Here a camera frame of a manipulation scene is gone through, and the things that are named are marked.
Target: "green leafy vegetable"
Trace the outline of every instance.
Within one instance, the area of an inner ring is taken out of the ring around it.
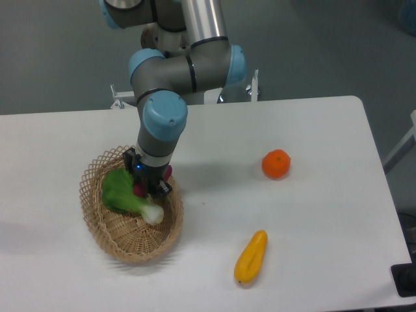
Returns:
[[[103,203],[115,213],[140,213],[143,220],[155,225],[163,220],[163,208],[133,193],[133,177],[123,168],[111,170],[103,181]]]

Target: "gray floor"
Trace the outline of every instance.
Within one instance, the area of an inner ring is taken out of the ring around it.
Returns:
[[[260,69],[261,99],[355,95],[381,158],[416,109],[416,37],[399,27],[399,4],[222,1],[230,40]],[[0,114],[107,109],[111,83],[130,90],[141,29],[110,30],[96,0],[0,1]],[[387,176],[399,211],[416,213],[415,160],[416,148]]]

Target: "wicker basket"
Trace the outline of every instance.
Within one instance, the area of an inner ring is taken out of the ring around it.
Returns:
[[[99,246],[114,258],[140,263],[163,254],[178,238],[183,220],[183,205],[179,189],[171,177],[173,191],[154,202],[164,209],[160,224],[151,226],[135,214],[117,214],[105,208],[101,201],[101,183],[107,173],[122,167],[122,154],[130,146],[106,151],[85,170],[80,183],[80,198],[84,221]]]

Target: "yellow papaya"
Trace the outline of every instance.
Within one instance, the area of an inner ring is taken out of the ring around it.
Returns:
[[[258,275],[266,252],[267,233],[255,232],[246,249],[235,264],[234,276],[240,283],[249,283]]]

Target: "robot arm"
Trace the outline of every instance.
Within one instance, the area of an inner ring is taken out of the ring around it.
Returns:
[[[101,0],[101,8],[112,26],[154,23],[142,45],[157,49],[129,61],[140,131],[124,161],[141,196],[161,197],[171,191],[164,177],[187,120],[181,95],[243,81],[244,54],[228,42],[219,0]]]

